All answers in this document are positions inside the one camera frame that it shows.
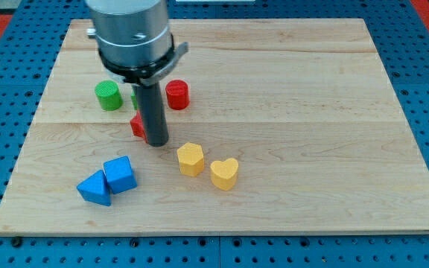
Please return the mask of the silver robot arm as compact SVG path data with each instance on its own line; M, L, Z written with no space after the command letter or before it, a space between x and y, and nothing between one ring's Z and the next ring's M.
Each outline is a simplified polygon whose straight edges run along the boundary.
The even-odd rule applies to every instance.
M164 0L86 0L105 69L120 83L152 86L167 77L188 43L176 46Z

